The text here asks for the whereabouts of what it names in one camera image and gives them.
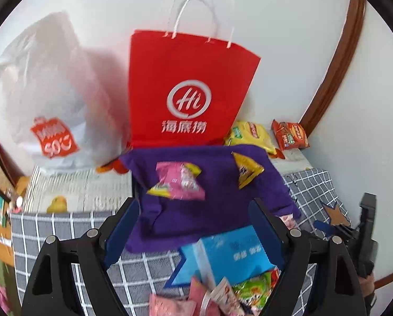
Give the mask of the right hand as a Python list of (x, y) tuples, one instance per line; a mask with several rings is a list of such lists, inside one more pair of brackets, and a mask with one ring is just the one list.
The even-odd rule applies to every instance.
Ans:
[(374, 273), (371, 273), (366, 278), (359, 277), (359, 284), (364, 298), (374, 293)]

